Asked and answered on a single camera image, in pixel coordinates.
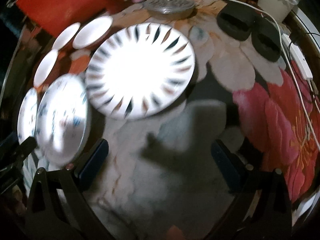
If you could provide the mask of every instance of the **white oval plate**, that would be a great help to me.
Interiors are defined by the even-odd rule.
[[[21,144],[29,136],[33,136],[36,127],[36,116],[38,107],[37,91],[31,88],[25,95],[18,116],[18,141]]]
[[[40,102],[38,146],[50,162],[65,165],[83,150],[90,123],[90,105],[82,80],[65,74],[49,86]]]
[[[194,68],[193,48],[182,33],[167,25],[143,23],[115,33],[97,49],[85,82],[99,112],[138,119],[175,101]]]

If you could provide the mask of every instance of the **red bag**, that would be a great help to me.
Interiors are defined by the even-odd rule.
[[[18,0],[17,6],[49,34],[57,37],[75,22],[85,22],[113,0]]]

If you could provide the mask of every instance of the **white cable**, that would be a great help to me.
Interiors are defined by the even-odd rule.
[[[319,106],[318,106],[318,103],[317,103],[317,100],[316,100],[316,96],[314,95],[311,82],[310,82],[310,80],[307,80],[307,82],[308,82],[309,87],[310,87],[310,89],[311,89],[311,92],[312,92],[312,94],[313,94],[312,96],[313,96],[313,99],[315,100],[315,105],[316,105],[316,108],[317,108],[317,110],[318,110],[318,113],[320,114]]]
[[[294,76],[294,73],[293,73],[293,70],[292,70],[290,61],[289,61],[289,59],[288,59],[288,57],[287,57],[287,53],[286,53],[286,51],[285,51],[285,49],[284,49],[284,47],[283,47],[283,44],[282,44],[281,31],[280,31],[280,27],[279,27],[277,21],[276,21],[269,13],[267,13],[267,12],[265,12],[265,11],[263,11],[263,10],[260,10],[260,9],[258,9],[258,8],[255,8],[254,6],[252,6],[252,5],[250,5],[250,4],[247,4],[247,3],[245,3],[245,2],[240,2],[240,1],[238,1],[238,0],[227,0],[227,1],[232,1],[232,2],[236,2],[236,3],[243,4],[243,5],[245,5],[245,6],[249,6],[249,7],[253,8],[253,9],[256,10],[256,11],[259,11],[259,12],[262,12],[262,13],[268,15],[268,16],[275,22],[275,24],[276,24],[276,26],[277,26],[277,28],[278,28],[278,32],[279,32],[279,39],[280,39],[280,44],[281,44],[281,50],[282,50],[282,52],[283,52],[283,54],[284,54],[284,57],[285,57],[285,60],[286,60],[286,62],[287,62],[287,65],[289,66],[289,69],[290,69],[292,78],[293,78],[294,83],[295,83],[295,85],[296,85],[296,87],[297,87],[298,94],[299,94],[299,97],[300,97],[300,101],[301,101],[301,104],[302,104],[302,108],[303,108],[304,114],[305,114],[305,116],[306,116],[306,119],[307,119],[307,121],[308,121],[308,125],[309,125],[310,130],[311,130],[311,132],[312,132],[312,135],[313,135],[313,137],[314,137],[314,139],[315,139],[315,142],[316,142],[316,144],[317,144],[318,150],[320,151],[320,144],[319,144],[319,142],[318,142],[318,140],[317,140],[315,131],[313,130],[313,127],[312,127],[310,118],[309,118],[309,116],[308,116],[308,112],[307,112],[306,107],[305,107],[305,105],[304,105],[303,98],[302,98],[302,94],[301,94],[301,91],[300,91],[300,88],[299,88],[297,79],[296,79],[296,77]]]

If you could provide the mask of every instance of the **white bowl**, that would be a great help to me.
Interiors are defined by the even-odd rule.
[[[25,95],[18,116],[17,134],[21,144],[29,136],[33,136],[36,127],[36,116],[38,110],[37,91],[31,88]]]
[[[52,49],[62,49],[64,46],[68,44],[69,41],[76,35],[77,31],[80,28],[80,23],[74,23],[67,27],[58,38],[55,40]]]
[[[83,49],[105,36],[112,24],[111,16],[102,16],[84,26],[73,41],[74,49]]]
[[[65,74],[45,92],[37,113],[35,137],[47,159],[63,166],[82,152],[91,125],[90,104],[82,80]]]
[[[35,88],[41,86],[41,84],[46,80],[49,76],[54,64],[56,63],[58,58],[58,51],[56,49],[51,50],[41,63],[39,64],[35,77],[33,79],[33,86]]]

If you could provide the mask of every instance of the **container lid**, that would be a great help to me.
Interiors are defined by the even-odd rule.
[[[195,7],[192,0],[147,0],[145,8],[158,13],[180,13]]]

